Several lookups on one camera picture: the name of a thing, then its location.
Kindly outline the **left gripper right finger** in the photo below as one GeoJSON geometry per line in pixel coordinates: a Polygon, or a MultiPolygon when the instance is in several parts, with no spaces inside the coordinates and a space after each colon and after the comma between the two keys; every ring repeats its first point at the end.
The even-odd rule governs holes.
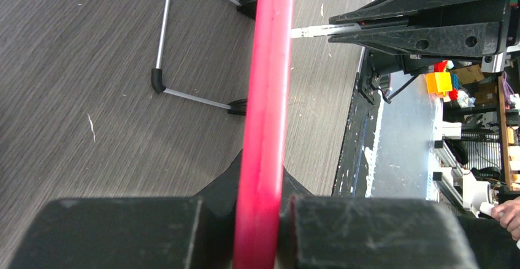
{"type": "Polygon", "coordinates": [[[477,268],[455,215],[421,199],[311,194],[283,174],[280,268],[477,268]]]}

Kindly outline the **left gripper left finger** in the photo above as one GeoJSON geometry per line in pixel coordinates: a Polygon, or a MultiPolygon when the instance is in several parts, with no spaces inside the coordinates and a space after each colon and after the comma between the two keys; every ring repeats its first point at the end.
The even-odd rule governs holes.
{"type": "Polygon", "coordinates": [[[10,268],[228,268],[241,156],[190,197],[48,202],[10,268]]]}

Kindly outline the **whiteboard with pink frame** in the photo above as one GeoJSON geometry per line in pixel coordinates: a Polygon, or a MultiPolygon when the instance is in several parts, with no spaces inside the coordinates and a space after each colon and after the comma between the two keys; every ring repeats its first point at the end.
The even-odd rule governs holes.
{"type": "Polygon", "coordinates": [[[278,246],[294,0],[258,0],[232,266],[273,268],[278,246]]]}

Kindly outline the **black white marker pen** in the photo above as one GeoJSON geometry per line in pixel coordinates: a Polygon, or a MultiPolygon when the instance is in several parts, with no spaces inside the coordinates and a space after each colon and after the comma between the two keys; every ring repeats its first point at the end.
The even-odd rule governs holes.
{"type": "Polygon", "coordinates": [[[319,25],[308,26],[304,28],[293,28],[291,30],[291,38],[314,38],[323,36],[334,36],[350,32],[358,32],[361,26],[358,23],[346,23],[340,25],[319,25]]]}

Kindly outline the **person's hand at edge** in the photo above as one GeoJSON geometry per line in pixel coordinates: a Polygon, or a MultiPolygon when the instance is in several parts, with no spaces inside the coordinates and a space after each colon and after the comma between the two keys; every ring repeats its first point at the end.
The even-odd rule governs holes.
{"type": "Polygon", "coordinates": [[[491,217],[499,221],[514,241],[519,241],[519,197],[493,207],[491,217]]]}

